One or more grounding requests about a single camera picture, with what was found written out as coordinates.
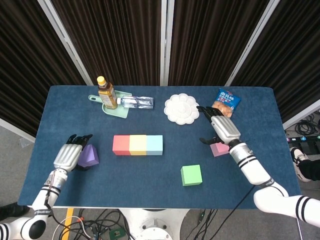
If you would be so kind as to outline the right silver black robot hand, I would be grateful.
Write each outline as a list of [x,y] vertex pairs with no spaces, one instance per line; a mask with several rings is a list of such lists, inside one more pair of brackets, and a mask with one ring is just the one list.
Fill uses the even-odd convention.
[[235,124],[218,109],[211,106],[196,107],[199,113],[203,113],[208,119],[209,123],[215,130],[216,136],[211,139],[199,138],[199,140],[206,145],[222,143],[228,145],[230,148],[242,143],[240,141],[241,133]]

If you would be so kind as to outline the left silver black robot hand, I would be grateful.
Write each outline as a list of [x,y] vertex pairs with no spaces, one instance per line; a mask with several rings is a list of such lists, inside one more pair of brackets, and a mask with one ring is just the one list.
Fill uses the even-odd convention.
[[90,167],[83,167],[78,164],[80,155],[86,147],[92,134],[77,136],[71,135],[66,143],[60,148],[53,165],[56,169],[63,169],[67,173],[72,172],[74,169],[79,171],[87,171]]

